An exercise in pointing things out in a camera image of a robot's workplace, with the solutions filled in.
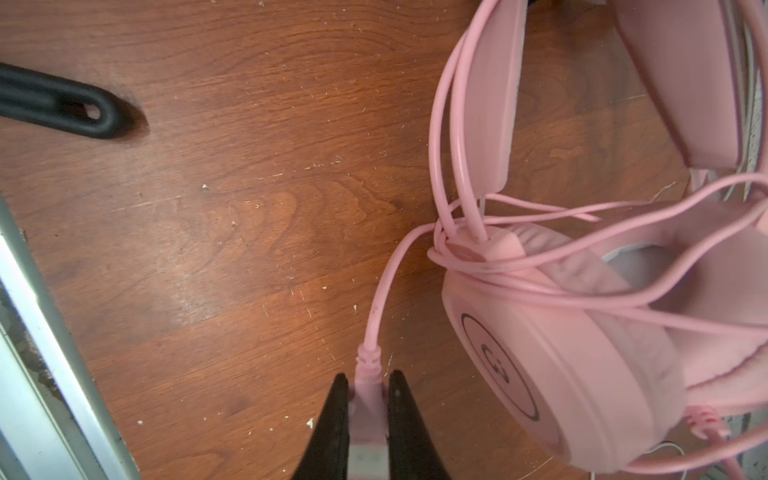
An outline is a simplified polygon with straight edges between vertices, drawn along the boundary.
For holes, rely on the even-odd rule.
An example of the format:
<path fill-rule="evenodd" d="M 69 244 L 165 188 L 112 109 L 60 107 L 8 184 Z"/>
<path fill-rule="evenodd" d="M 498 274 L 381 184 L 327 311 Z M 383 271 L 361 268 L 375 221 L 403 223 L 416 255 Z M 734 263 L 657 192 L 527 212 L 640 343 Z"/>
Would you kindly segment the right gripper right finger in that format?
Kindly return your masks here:
<path fill-rule="evenodd" d="M 451 479 L 400 370 L 389 376 L 387 420 L 391 479 Z"/>

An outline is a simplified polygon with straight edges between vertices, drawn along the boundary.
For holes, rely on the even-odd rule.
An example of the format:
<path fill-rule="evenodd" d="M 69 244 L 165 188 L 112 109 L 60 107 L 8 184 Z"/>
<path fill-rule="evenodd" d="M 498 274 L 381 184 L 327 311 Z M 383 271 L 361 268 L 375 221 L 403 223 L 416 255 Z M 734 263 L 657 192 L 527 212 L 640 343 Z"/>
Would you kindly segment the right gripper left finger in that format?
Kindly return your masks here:
<path fill-rule="evenodd" d="M 349 383 L 335 376 L 292 480 L 346 480 L 349 453 Z"/>

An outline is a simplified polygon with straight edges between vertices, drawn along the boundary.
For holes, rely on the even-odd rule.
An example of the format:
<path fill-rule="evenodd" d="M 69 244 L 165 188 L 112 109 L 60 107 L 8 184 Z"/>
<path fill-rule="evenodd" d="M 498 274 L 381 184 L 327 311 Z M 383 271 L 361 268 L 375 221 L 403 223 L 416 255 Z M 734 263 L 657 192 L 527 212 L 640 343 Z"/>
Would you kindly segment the pink headphones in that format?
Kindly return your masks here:
<path fill-rule="evenodd" d="M 620 34 L 691 173 L 674 204 L 501 201 L 527 7 L 484 1 L 433 105 L 430 258 L 475 365 L 553 456 L 591 472 L 693 470 L 764 444 L 725 423 L 767 404 L 767 166 L 741 172 L 743 106 L 720 1 L 615 1 Z"/>

